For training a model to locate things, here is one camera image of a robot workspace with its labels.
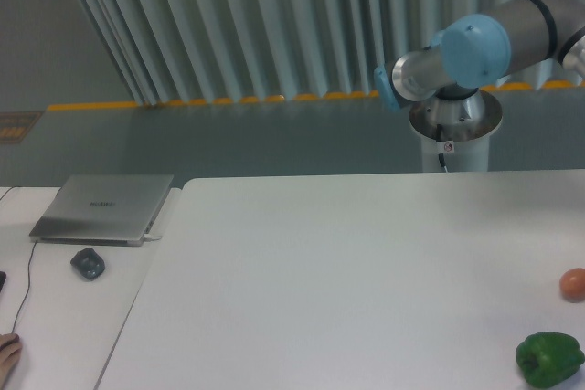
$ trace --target mouse cable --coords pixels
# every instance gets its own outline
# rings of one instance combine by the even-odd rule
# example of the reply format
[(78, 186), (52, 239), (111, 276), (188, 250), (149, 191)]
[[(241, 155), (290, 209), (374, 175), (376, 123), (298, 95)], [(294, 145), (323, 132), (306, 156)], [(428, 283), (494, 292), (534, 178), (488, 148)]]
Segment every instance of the mouse cable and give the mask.
[(28, 269), (27, 269), (27, 272), (28, 272), (28, 284), (27, 284), (27, 293), (25, 294), (25, 298), (22, 299), (22, 303), (20, 303), (20, 307), (18, 308), (18, 312), (16, 313), (16, 317), (15, 317), (15, 324), (12, 325), (12, 331), (11, 331), (11, 333), (15, 333), (16, 323), (18, 322), (18, 316), (20, 315), (20, 312), (22, 311), (22, 307), (25, 305), (25, 301), (27, 301), (28, 293), (30, 292), (30, 262), (33, 260), (33, 255), (35, 254), (35, 248), (37, 247), (37, 244), (38, 244), (38, 241), (35, 241), (35, 244), (33, 245), (33, 249), (30, 252), (30, 258), (28, 258)]
[(10, 189), (8, 189), (6, 192), (4, 192), (4, 194), (3, 194), (2, 196), (0, 196), (0, 201), (4, 200), (4, 197), (5, 197), (5, 196), (6, 196), (6, 195), (7, 195), (7, 194), (10, 192), (10, 191), (12, 191), (13, 189), (16, 189), (16, 188), (18, 188), (18, 187), (21, 187), (21, 186), (12, 186)]

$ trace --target silver laptop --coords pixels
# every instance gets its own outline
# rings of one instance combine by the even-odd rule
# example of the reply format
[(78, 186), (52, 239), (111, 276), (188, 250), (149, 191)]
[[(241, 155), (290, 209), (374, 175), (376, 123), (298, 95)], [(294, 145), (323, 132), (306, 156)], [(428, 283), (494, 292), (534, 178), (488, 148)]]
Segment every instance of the silver laptop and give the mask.
[(72, 175), (30, 232), (43, 242), (140, 246), (172, 175)]

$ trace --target wall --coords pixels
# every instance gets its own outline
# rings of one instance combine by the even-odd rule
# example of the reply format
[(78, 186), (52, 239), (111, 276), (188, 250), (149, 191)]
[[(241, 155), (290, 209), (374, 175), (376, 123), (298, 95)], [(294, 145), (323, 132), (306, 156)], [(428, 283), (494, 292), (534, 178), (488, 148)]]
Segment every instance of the wall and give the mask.
[(0, 111), (132, 99), (79, 0), (0, 5)]

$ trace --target vertical blind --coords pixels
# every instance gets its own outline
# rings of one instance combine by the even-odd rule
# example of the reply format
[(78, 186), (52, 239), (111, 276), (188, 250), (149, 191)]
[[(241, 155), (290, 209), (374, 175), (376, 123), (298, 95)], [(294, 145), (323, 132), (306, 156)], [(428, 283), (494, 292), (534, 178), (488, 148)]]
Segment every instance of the vertical blind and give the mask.
[[(507, 0), (81, 1), (136, 102), (153, 105), (368, 94), (375, 66)], [(581, 82), (552, 60), (515, 75), (535, 88), (551, 77)]]

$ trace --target yellow stripe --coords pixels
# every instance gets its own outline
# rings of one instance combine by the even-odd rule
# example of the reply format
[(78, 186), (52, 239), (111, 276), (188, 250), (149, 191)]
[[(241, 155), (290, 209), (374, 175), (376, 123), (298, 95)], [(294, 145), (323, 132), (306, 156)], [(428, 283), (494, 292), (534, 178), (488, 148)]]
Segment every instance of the yellow stripe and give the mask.
[(53, 104), (47, 107), (47, 111), (68, 110), (104, 110), (104, 109), (135, 109), (136, 102), (93, 102), (87, 104)]
[[(549, 81), (546, 82), (542, 89), (566, 89), (572, 87), (585, 87), (585, 81), (581, 82), (579, 86), (575, 86), (572, 83), (565, 81), (565, 80), (558, 80), (558, 81)], [(529, 84), (525, 82), (511, 82), (506, 83), (500, 87), (496, 86), (485, 86), (482, 87), (482, 90), (485, 91), (509, 91), (509, 90), (532, 90)], [(372, 90), (368, 94), (364, 93), (363, 91), (352, 91), (351, 93), (342, 93), (342, 92), (329, 92), (323, 96), (324, 100), (355, 100), (355, 99), (364, 99), (364, 98), (377, 98), (378, 91)], [(313, 95), (311, 93), (303, 93), (297, 95), (293, 99), (294, 101), (314, 101), (320, 100), (317, 95)], [(260, 101), (255, 96), (245, 96), (239, 103), (241, 104), (258, 104), (261, 102), (285, 102), (286, 99), (282, 95), (271, 95), (266, 97), (264, 101)], [(230, 98), (216, 98), (213, 100), (212, 105), (229, 105), (233, 104), (234, 101)], [(197, 105), (207, 105), (207, 102), (202, 99), (190, 100), (189, 102), (183, 102), (181, 100), (171, 100), (166, 103), (156, 104), (156, 108), (164, 108), (164, 107), (185, 107), (185, 106), (197, 106)], [(124, 102), (93, 102), (87, 104), (53, 104), (47, 107), (47, 111), (72, 111), (72, 110), (109, 110), (109, 109), (136, 109), (140, 108), (141, 106), (137, 105), (135, 102), (124, 101)]]

